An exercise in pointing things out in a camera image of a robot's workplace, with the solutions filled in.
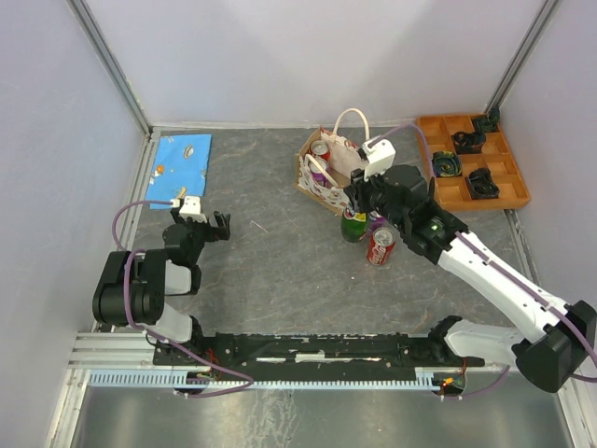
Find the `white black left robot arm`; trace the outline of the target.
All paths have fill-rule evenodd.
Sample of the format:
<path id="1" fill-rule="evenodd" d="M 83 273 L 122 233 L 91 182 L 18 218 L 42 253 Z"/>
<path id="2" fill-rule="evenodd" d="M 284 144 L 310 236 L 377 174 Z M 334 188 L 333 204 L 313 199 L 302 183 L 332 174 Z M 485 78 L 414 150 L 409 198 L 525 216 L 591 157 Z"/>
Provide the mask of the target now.
<path id="1" fill-rule="evenodd" d="M 206 353 L 201 326 L 195 317 L 168 305 L 166 298 L 199 292 L 200 254 L 206 244 L 230 238 L 230 215 L 215 211 L 215 224 L 206 217 L 181 217 L 176 210 L 171 215 L 174 224 L 162 233 L 162 249 L 141 255 L 119 250 L 108 255 L 92 299 L 92 313 L 100 324 L 139 327 L 152 335 L 163 352 L 195 364 Z"/>

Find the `red Coke can front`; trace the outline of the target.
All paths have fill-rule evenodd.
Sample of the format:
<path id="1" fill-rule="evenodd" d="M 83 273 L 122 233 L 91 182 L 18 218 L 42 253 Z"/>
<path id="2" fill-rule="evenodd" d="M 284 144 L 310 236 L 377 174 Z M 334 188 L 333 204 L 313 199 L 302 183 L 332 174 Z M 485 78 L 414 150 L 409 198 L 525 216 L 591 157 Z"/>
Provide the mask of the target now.
<path id="1" fill-rule="evenodd" d="M 395 245 L 392 231 L 385 227 L 378 228 L 369 237 L 367 260 L 375 266 L 385 264 Z"/>

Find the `purple Fanta can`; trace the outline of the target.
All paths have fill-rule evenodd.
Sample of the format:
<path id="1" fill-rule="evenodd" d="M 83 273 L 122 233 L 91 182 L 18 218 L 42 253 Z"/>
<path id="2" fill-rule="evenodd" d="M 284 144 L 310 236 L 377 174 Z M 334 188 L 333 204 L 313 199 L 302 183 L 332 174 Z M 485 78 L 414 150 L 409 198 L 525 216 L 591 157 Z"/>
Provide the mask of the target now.
<path id="1" fill-rule="evenodd" d="M 326 188 L 328 186 L 328 180 L 326 177 L 326 173 L 328 172 L 327 161 L 321 158 L 310 158 L 308 161 L 308 167 L 313 181 L 317 185 Z"/>
<path id="2" fill-rule="evenodd" d="M 371 236 L 377 229 L 381 228 L 386 222 L 386 219 L 377 213 L 376 211 L 371 211 L 368 214 L 368 227 L 366 231 L 366 236 Z"/>

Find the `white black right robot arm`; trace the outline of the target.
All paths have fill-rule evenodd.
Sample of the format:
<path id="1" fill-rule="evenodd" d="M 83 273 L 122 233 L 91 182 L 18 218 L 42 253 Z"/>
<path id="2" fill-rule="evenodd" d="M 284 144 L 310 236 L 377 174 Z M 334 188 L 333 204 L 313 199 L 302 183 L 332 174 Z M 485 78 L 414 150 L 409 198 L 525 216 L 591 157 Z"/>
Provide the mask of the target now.
<path id="1" fill-rule="evenodd" d="M 555 393 L 595 359 L 596 311 L 571 304 L 534 284 L 496 256 L 466 224 L 435 200 L 435 184 L 418 168 L 400 164 L 381 174 L 352 172 L 344 190 L 357 212 L 374 211 L 394 227 L 407 248 L 454 274 L 498 308 L 512 328 L 450 324 L 428 342 L 437 364 L 477 357 L 515 366 L 539 389 Z"/>

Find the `green glass Perrier bottle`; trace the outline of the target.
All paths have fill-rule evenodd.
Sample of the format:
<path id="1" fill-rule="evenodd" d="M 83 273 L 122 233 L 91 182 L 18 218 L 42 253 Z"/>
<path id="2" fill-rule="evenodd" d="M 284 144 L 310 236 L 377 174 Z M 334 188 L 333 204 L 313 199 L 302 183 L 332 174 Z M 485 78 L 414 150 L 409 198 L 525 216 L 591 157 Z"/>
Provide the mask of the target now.
<path id="1" fill-rule="evenodd" d="M 345 241 L 349 243 L 360 242 L 367 232 L 368 215 L 357 213 L 350 207 L 346 207 L 340 221 L 340 232 Z"/>

